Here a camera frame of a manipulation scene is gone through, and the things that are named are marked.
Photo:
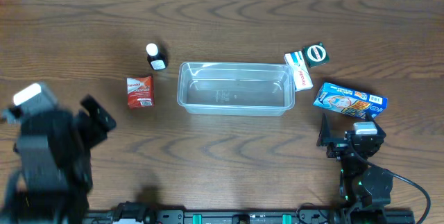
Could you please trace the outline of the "red Panadol box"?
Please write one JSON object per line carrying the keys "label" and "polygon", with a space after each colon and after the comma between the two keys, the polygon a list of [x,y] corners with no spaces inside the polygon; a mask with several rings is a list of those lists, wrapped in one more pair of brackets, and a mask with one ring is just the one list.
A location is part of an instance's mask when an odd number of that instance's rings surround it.
{"label": "red Panadol box", "polygon": [[130,109],[154,106],[152,76],[127,78],[126,83]]}

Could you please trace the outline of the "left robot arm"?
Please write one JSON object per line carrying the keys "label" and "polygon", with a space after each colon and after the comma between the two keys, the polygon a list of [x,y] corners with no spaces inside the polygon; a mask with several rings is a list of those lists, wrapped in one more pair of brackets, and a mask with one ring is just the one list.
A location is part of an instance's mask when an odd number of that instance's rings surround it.
{"label": "left robot arm", "polygon": [[13,150],[22,166],[8,180],[2,223],[82,223],[93,187],[91,150],[117,126],[90,95],[74,114],[55,103],[12,106],[2,119],[20,125]]}

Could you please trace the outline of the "white Panadol box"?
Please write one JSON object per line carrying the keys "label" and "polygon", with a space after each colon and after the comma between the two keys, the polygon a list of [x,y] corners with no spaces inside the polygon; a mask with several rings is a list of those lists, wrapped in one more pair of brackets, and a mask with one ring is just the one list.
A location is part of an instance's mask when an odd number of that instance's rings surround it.
{"label": "white Panadol box", "polygon": [[302,51],[284,54],[285,62],[292,68],[295,90],[297,92],[313,87],[313,82],[308,72]]}

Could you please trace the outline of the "dark medicine bottle white cap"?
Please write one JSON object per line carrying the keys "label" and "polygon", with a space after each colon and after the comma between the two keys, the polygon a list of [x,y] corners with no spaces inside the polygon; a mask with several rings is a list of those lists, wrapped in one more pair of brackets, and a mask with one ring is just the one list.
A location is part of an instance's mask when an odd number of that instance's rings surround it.
{"label": "dark medicine bottle white cap", "polygon": [[155,71],[166,69],[168,61],[166,55],[161,52],[160,47],[155,43],[146,45],[147,61]]}

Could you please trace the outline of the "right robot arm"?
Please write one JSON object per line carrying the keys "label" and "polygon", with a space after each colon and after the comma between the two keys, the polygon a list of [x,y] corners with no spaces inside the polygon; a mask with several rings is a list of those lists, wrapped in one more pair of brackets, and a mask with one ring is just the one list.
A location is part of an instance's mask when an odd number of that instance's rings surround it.
{"label": "right robot arm", "polygon": [[334,137],[324,114],[316,145],[341,163],[339,195],[342,207],[329,211],[328,223],[388,223],[385,206],[391,203],[393,176],[368,161],[384,143],[386,133],[370,114],[343,137]]}

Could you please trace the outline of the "blue Cool Fever box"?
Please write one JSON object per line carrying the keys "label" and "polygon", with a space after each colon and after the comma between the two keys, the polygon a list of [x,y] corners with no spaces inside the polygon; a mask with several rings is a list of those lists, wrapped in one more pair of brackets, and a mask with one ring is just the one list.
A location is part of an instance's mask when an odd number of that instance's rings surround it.
{"label": "blue Cool Fever box", "polygon": [[367,114],[375,118],[382,113],[388,106],[388,99],[332,83],[324,83],[313,105],[350,117],[365,119]]}

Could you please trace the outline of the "clear plastic container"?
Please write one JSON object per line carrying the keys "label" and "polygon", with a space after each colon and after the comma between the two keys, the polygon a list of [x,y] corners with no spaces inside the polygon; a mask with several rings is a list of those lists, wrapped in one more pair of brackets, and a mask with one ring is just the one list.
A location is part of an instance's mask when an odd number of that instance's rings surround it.
{"label": "clear plastic container", "polygon": [[177,102],[190,114],[278,117],[295,93],[286,64],[184,62],[178,74]]}

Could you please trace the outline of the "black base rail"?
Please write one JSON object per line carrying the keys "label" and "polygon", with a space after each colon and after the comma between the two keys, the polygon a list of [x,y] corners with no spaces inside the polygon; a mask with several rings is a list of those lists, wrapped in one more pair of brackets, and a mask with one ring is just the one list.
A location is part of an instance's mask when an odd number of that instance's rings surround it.
{"label": "black base rail", "polygon": [[339,224],[386,223],[414,224],[413,212],[404,210],[328,209],[304,204],[296,210],[269,211],[188,211],[186,209],[154,209],[141,203],[121,203],[113,210],[89,211],[86,224]]}

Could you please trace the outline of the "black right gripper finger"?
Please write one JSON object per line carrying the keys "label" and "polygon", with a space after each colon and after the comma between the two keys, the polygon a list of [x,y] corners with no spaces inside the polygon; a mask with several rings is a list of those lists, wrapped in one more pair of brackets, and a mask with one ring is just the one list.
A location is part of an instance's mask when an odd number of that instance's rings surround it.
{"label": "black right gripper finger", "polygon": [[376,123],[375,118],[370,112],[367,112],[364,119],[365,130],[380,130],[380,126]]}
{"label": "black right gripper finger", "polygon": [[316,145],[318,147],[328,146],[331,143],[331,132],[327,120],[327,115],[323,113],[321,121],[321,130],[318,135]]}

